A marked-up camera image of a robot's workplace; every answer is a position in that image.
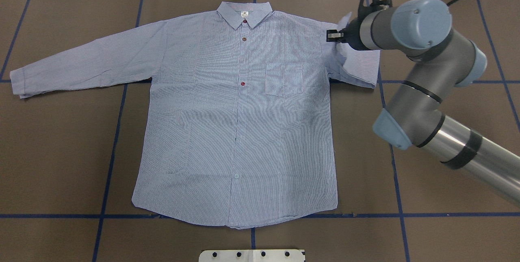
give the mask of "shirt pocket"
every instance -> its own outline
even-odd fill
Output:
[[[278,97],[303,92],[303,68],[292,66],[276,66],[266,68],[265,93]]]

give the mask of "folded sleeve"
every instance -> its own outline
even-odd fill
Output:
[[[379,71],[379,51],[357,51],[347,43],[327,42],[327,29],[337,25],[324,23],[321,51],[332,79],[361,87],[375,88]]]
[[[20,98],[139,81],[157,75],[166,50],[166,21],[94,40],[11,71]]]

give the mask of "white bracket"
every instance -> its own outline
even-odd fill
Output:
[[[305,262],[305,250],[206,250],[199,262]]]

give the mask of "shirt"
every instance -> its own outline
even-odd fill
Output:
[[[197,225],[271,225],[338,204],[329,78],[373,84],[346,73],[330,28],[223,2],[12,71],[13,93],[151,77],[134,205]]]

